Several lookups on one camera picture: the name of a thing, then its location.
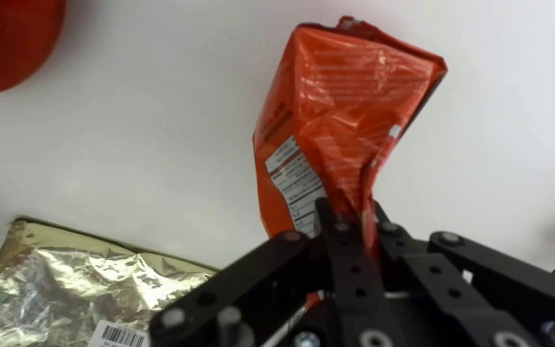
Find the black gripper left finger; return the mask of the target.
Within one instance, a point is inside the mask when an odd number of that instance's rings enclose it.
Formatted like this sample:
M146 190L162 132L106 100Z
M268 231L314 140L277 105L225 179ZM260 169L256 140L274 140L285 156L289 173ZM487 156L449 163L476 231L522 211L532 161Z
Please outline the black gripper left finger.
M312 236L283 231L148 323L150 347L387 347L383 283L358 225L320 198Z

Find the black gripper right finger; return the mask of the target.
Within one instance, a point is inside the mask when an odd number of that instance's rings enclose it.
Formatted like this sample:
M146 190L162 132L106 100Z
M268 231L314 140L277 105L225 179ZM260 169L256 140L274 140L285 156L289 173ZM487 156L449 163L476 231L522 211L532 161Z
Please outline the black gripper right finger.
M376 204L381 277L414 347L555 347L555 273L453 231L414 238Z

